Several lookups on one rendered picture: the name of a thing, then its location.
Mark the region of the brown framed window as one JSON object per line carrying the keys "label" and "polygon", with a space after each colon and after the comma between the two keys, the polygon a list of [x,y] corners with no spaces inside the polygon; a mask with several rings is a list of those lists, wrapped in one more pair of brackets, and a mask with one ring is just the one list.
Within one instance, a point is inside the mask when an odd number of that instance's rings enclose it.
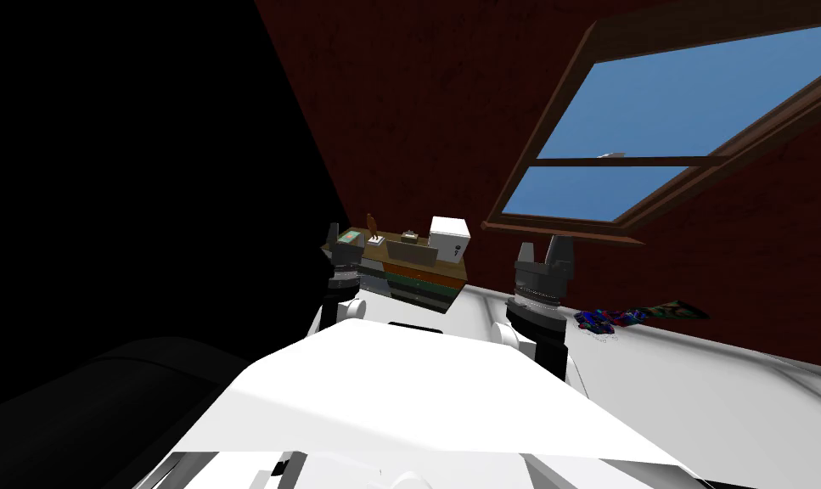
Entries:
{"label": "brown framed window", "polygon": [[675,0],[594,22],[485,230],[634,245],[821,121],[821,0]]}

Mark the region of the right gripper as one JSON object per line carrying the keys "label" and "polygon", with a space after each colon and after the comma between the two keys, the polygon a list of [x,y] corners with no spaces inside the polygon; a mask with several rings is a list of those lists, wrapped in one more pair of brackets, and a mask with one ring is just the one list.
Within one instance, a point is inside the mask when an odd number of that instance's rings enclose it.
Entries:
{"label": "right gripper", "polygon": [[523,242],[515,261],[515,289],[532,295],[564,298],[574,279],[574,238],[553,234],[544,263],[534,261],[534,244]]}

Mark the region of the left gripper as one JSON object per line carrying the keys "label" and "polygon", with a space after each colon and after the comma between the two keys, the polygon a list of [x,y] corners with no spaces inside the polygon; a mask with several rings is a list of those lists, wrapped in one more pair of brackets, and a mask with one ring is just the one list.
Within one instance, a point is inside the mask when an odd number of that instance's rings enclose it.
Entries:
{"label": "left gripper", "polygon": [[331,253],[331,264],[336,272],[357,272],[365,250],[365,242],[344,243],[337,241],[340,237],[340,224],[332,222],[326,238],[326,245]]}

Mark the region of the dark green patterned strip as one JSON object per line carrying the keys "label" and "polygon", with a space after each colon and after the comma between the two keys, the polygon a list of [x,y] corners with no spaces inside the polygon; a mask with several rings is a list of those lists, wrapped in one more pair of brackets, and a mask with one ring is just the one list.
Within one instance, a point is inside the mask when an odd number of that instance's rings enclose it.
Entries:
{"label": "dark green patterned strip", "polygon": [[649,318],[672,318],[672,319],[708,319],[709,315],[699,308],[691,306],[683,301],[671,301],[659,306],[637,307],[627,309],[625,313],[632,317],[636,323],[642,323]]}

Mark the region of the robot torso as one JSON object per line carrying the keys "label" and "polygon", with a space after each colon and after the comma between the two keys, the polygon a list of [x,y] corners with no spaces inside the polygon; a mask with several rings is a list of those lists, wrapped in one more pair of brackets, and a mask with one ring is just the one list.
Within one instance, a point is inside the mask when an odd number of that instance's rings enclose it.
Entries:
{"label": "robot torso", "polygon": [[515,347],[349,319],[244,369],[132,489],[713,489]]}

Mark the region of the blue red crumpled cloth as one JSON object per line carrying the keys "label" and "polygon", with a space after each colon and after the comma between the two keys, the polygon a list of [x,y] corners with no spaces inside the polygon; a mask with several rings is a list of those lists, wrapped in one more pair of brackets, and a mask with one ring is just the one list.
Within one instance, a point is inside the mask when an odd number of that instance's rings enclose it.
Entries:
{"label": "blue red crumpled cloth", "polygon": [[594,311],[579,311],[572,315],[581,329],[590,331],[592,334],[614,334],[615,326],[627,327],[642,323],[646,319],[639,309],[626,311],[607,311],[597,309]]}

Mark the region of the brown wooden dresser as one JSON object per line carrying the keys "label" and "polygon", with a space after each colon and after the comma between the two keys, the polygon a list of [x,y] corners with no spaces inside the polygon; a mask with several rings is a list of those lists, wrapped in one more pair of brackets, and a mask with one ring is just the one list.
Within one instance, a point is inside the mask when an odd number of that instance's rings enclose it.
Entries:
{"label": "brown wooden dresser", "polygon": [[397,233],[380,231],[382,240],[374,244],[366,228],[342,228],[340,232],[342,241],[357,233],[366,239],[358,268],[362,290],[445,313],[468,282],[465,261],[438,260],[424,238],[408,243]]}

